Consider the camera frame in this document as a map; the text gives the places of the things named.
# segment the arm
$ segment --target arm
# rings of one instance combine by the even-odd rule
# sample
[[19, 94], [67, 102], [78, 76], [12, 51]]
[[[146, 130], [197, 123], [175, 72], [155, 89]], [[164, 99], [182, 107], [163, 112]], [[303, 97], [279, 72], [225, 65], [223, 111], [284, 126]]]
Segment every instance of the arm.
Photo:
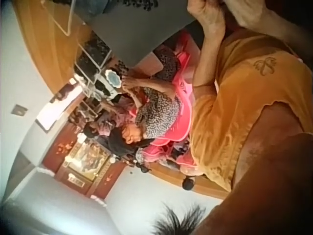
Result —
[[193, 78], [193, 93], [197, 100], [203, 95], [216, 95], [215, 70], [222, 37], [205, 38], [200, 54], [200, 60]]
[[140, 109], [142, 107], [142, 102], [138, 98], [138, 96], [133, 91], [128, 91], [130, 97], [134, 100], [135, 106], [137, 109]]
[[303, 60], [313, 57], [313, 38], [301, 27], [270, 11], [265, 0], [224, 0], [240, 26], [289, 44]]
[[156, 79], [136, 79], [136, 81], [139, 87], [148, 87], [148, 88], [154, 89], [160, 93], [165, 94], [172, 100], [176, 96], [174, 85], [168, 81], [156, 80]]
[[256, 31], [286, 42], [305, 61], [313, 58], [313, 37], [273, 11], [265, 15]]
[[100, 102], [100, 105], [103, 109], [107, 110], [108, 112], [116, 113], [116, 108], [113, 105], [111, 105], [106, 99], [103, 99]]

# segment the dark fabric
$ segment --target dark fabric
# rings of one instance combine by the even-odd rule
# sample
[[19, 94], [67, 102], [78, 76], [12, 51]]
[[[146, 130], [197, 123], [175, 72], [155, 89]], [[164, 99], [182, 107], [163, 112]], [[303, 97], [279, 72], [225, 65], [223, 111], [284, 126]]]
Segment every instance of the dark fabric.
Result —
[[122, 131], [119, 128], [114, 128], [111, 130], [109, 138], [109, 150], [117, 155], [124, 156], [126, 154], [135, 154], [138, 148], [144, 148], [148, 146], [154, 139], [147, 139], [141, 142], [126, 144], [122, 137]]
[[128, 67], [136, 66], [166, 39], [191, 23], [187, 0], [163, 0], [150, 12], [117, 4], [90, 22], [92, 30]]

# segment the pink garment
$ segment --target pink garment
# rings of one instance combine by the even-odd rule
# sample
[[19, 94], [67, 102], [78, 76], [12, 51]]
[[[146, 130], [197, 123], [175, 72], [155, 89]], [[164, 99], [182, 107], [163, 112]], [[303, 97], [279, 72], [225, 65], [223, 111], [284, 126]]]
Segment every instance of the pink garment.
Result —
[[115, 115], [115, 117], [112, 119], [116, 122], [116, 127], [120, 127], [123, 124], [134, 122], [135, 118], [129, 113], [129, 111], [134, 106], [133, 100], [122, 96], [118, 102], [118, 106], [125, 109], [126, 113]]

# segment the elderly woman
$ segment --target elderly woman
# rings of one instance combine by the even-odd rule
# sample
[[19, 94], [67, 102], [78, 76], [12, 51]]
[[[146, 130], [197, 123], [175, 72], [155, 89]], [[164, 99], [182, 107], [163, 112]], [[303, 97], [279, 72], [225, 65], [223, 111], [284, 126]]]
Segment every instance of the elderly woman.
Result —
[[[133, 98], [137, 113], [135, 123], [126, 124], [111, 132], [109, 141], [112, 147], [115, 145], [115, 148], [119, 148], [121, 142], [136, 144], [163, 136], [177, 118], [180, 100], [172, 81], [180, 69], [179, 60], [172, 50], [163, 45], [154, 53], [164, 65], [163, 70], [151, 78], [125, 76], [122, 79], [123, 89]], [[138, 95], [136, 88], [141, 88], [144, 99]]]
[[312, 234], [312, 71], [293, 50], [308, 63], [313, 40], [264, 0], [224, 1], [254, 32], [222, 43], [217, 2], [189, 0], [205, 34], [193, 79], [191, 150], [206, 176], [231, 193], [198, 227], [195, 212], [153, 234]]

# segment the white wall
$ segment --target white wall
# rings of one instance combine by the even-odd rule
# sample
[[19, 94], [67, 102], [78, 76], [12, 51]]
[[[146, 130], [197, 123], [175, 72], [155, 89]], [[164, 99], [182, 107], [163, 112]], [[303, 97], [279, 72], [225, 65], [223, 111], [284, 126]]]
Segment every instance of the white wall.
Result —
[[205, 207], [207, 215], [220, 202], [130, 167], [122, 172], [106, 198], [108, 212], [122, 235], [151, 234], [154, 220], [165, 212], [164, 204], [183, 217], [194, 204]]
[[[27, 51], [11, 1], [7, 1], [1, 6], [0, 200], [21, 143], [52, 96]], [[15, 104], [28, 109], [24, 117], [11, 114]]]
[[8, 205], [12, 204], [38, 223], [64, 234], [120, 235], [104, 207], [46, 174], [34, 173]]
[[21, 182], [27, 180], [27, 175], [34, 169], [34, 167], [35, 166], [25, 157], [25, 155], [18, 151], [6, 185], [3, 202], [8, 199], [18, 186], [23, 187]]
[[63, 114], [52, 128], [46, 133], [37, 123], [33, 123], [22, 142], [20, 151], [34, 164], [39, 165], [53, 141], [67, 121], [67, 114]]

